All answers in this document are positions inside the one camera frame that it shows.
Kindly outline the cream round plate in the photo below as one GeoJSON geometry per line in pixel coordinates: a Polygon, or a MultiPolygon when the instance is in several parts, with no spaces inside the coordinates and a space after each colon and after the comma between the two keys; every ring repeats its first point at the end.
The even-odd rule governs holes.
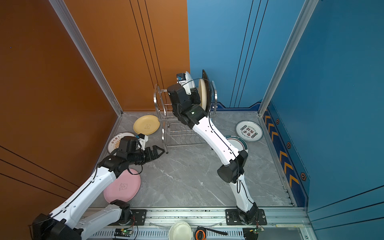
{"type": "Polygon", "coordinates": [[[199,79],[199,95],[200,95],[200,106],[204,111],[207,110],[208,103],[208,87],[206,81],[203,79],[199,79]]]}

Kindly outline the white plate green cloud outline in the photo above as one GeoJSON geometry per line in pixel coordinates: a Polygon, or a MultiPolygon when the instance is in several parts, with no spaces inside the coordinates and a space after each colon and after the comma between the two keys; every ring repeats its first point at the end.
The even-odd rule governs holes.
{"type": "Polygon", "coordinates": [[[192,94],[191,89],[196,87],[195,81],[193,80],[189,72],[185,72],[185,76],[186,76],[186,82],[183,83],[183,88],[185,89],[187,95],[191,95],[192,94]]]}

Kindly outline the black square floral plate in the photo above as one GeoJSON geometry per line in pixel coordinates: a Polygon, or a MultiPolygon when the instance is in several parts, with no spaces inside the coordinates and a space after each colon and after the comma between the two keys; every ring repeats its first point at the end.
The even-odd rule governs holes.
{"type": "Polygon", "coordinates": [[[205,109],[205,111],[209,114],[211,112],[213,101],[214,101],[214,89],[212,82],[210,81],[208,74],[205,70],[202,70],[202,87],[205,88],[205,97],[203,97],[203,100],[206,100],[205,105],[202,105],[202,107],[205,109]]]}

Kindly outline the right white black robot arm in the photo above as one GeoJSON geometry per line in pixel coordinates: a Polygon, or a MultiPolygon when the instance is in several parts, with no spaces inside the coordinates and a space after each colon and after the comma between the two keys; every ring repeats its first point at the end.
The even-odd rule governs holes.
{"type": "Polygon", "coordinates": [[[172,103],[173,114],[204,139],[222,162],[217,170],[219,177],[228,183],[234,193],[241,222],[250,225],[258,218],[259,208],[248,190],[244,166],[248,158],[245,150],[238,150],[216,128],[213,121],[200,106],[200,97],[196,89],[187,94],[181,84],[167,88],[172,103]]]}

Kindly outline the chrome two-tier dish rack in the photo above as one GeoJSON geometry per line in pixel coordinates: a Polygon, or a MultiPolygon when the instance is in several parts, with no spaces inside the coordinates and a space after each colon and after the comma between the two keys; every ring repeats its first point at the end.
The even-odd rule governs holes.
{"type": "MultiPolygon", "coordinates": [[[[214,101],[211,112],[209,113],[211,121],[217,111],[218,95],[215,83],[213,81],[214,101]]],[[[166,89],[161,89],[156,85],[154,90],[154,104],[160,126],[162,129],[162,142],[166,152],[171,147],[185,147],[193,145],[204,145],[206,141],[188,126],[183,125],[172,112],[172,105],[166,89]]]]}

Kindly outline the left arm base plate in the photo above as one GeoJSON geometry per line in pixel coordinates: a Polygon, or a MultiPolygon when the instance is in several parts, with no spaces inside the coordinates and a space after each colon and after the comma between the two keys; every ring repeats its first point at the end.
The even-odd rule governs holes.
{"type": "Polygon", "coordinates": [[[121,224],[120,222],[115,222],[115,223],[109,224],[109,226],[118,226],[118,227],[119,226],[127,226],[127,227],[144,226],[146,217],[147,217],[147,210],[136,209],[136,210],[131,210],[131,212],[132,212],[131,219],[127,223],[121,224]]]}

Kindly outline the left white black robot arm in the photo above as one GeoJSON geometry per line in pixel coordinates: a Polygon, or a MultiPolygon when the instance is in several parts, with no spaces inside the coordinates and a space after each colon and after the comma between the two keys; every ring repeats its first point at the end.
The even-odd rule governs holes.
{"type": "Polygon", "coordinates": [[[81,217],[110,184],[131,165],[143,166],[158,159],[165,150],[157,145],[146,147],[145,135],[123,137],[119,147],[100,161],[92,175],[50,214],[40,214],[29,225],[33,240],[86,240],[112,223],[131,224],[134,217],[131,206],[122,200],[113,200],[103,210],[85,220],[81,217]]]}

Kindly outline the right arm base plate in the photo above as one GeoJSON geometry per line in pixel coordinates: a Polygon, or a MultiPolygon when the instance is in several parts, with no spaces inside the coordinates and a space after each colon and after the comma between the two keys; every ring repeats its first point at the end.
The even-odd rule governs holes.
{"type": "Polygon", "coordinates": [[[268,224],[267,217],[263,209],[258,210],[257,215],[254,217],[254,220],[249,224],[245,224],[241,221],[239,217],[239,212],[236,209],[226,209],[225,213],[226,213],[226,223],[228,226],[237,226],[237,225],[266,226],[268,224]]]}

